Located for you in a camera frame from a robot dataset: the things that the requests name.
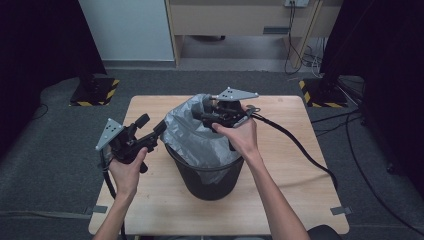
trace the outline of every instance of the black curtain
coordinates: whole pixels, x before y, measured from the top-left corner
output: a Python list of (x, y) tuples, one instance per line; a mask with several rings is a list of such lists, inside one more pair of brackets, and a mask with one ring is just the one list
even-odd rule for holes
[(424, 1), (345, 0), (321, 72), (360, 76), (368, 126), (424, 196)]
[(0, 157), (44, 88), (94, 73), (106, 71), (77, 0), (0, 0)]

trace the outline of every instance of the gray carpet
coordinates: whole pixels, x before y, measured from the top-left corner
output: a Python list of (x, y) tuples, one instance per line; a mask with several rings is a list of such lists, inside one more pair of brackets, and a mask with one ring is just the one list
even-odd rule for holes
[[(45, 89), (41, 102), (48, 112), (28, 124), (0, 163), (0, 211), (84, 213), (93, 207), (102, 185), (94, 151), (108, 117), (123, 121), (135, 95), (220, 93), (228, 86), (260, 95), (302, 95), (298, 81), (312, 74), (286, 76), (269, 72), (109, 70), (120, 81), (110, 105), (70, 107), (78, 85), (68, 79)], [(307, 108), (311, 120), (346, 113), (349, 108)], [(34, 117), (41, 116), (40, 107)], [(317, 130), (343, 123), (336, 118), (314, 124)], [(404, 176), (386, 172), (386, 161), (360, 120), (349, 124), (360, 166), (387, 205), (424, 231), (424, 206)], [(351, 207), (350, 232), (343, 239), (424, 239), (393, 218), (372, 196), (349, 151), (344, 127), (318, 137), (329, 168), (335, 173), (342, 204)], [(89, 220), (0, 217), (0, 239), (90, 239)]]

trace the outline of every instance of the forearm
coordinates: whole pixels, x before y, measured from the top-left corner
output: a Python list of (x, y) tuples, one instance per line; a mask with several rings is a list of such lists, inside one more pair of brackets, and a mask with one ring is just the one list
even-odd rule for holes
[(113, 239), (118, 238), (119, 230), (124, 222), (125, 215), (131, 205), (131, 196), (117, 195), (113, 205), (106, 216), (105, 221), (100, 226), (93, 239)]
[(273, 239), (309, 239), (302, 222), (281, 193), (259, 154), (249, 168), (261, 197)]

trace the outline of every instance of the tripod base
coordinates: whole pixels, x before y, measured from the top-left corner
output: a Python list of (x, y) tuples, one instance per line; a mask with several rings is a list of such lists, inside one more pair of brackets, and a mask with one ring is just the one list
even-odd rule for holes
[(80, 83), (70, 100), (70, 106), (102, 106), (108, 105), (112, 99), (119, 80), (114, 78), (96, 78), (98, 83), (95, 92), (88, 92)]
[(347, 100), (338, 88), (321, 91), (320, 78), (303, 79), (299, 82), (308, 107), (347, 107)]

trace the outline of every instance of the electrical outlet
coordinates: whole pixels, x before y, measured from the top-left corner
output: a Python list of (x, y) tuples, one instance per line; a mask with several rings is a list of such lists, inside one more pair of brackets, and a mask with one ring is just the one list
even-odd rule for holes
[(286, 0), (284, 6), (291, 7), (292, 5), (296, 7), (307, 7), (309, 0)]

